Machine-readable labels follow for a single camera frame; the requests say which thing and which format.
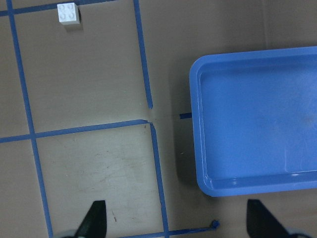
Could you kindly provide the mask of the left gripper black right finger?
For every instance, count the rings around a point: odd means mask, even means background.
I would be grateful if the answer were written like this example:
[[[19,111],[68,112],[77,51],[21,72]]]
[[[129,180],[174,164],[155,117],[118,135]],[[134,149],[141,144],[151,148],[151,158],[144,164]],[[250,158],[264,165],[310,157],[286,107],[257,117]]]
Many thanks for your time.
[[[288,238],[289,233],[258,199],[247,202],[247,233],[250,238]]]

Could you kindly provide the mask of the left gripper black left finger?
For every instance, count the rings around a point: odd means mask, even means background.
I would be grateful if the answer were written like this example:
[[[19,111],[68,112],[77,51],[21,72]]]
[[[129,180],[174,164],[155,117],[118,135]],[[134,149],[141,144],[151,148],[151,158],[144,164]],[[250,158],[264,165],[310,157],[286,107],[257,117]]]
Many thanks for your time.
[[[77,229],[75,238],[105,238],[107,231],[106,202],[94,201]]]

